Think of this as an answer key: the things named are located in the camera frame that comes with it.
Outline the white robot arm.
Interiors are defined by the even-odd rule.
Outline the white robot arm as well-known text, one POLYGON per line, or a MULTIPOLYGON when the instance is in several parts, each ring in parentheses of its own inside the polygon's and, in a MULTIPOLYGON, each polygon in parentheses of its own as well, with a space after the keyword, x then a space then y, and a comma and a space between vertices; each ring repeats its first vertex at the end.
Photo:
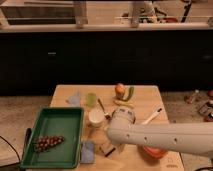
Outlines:
POLYGON ((107 128, 114 144, 132 144, 213 159, 213 123, 136 124, 131 108, 120 106, 107 128))

